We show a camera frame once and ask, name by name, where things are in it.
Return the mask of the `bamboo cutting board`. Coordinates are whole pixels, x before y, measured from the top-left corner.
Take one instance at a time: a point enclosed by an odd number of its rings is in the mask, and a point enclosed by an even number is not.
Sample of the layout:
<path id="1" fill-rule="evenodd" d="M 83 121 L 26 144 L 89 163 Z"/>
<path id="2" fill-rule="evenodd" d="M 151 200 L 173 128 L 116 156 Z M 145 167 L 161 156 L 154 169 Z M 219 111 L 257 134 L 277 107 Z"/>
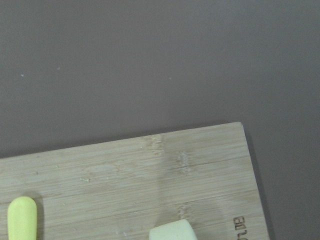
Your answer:
<path id="1" fill-rule="evenodd" d="M 267 240 L 240 122 L 39 152 L 0 161 L 0 237 L 19 196 L 40 240 L 146 240 L 186 219 L 200 240 Z"/>

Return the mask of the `pale white bun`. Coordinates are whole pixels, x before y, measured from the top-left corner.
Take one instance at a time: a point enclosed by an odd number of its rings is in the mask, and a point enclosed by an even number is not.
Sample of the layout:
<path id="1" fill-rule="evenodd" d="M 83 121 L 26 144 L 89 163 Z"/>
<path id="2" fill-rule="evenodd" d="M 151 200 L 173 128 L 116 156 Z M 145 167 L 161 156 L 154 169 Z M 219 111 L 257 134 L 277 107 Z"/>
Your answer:
<path id="1" fill-rule="evenodd" d="M 152 228 L 149 240 L 197 240 L 197 236 L 190 223 L 181 219 Z"/>

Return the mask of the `yellow plastic knife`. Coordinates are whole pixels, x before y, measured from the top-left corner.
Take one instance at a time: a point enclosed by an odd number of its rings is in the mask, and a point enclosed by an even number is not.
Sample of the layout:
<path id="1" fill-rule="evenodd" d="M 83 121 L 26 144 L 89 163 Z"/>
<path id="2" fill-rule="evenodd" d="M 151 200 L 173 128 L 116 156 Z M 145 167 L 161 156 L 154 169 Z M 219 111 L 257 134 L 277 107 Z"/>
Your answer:
<path id="1" fill-rule="evenodd" d="M 28 196 L 15 198 L 7 209 L 9 240 L 37 239 L 37 204 Z"/>

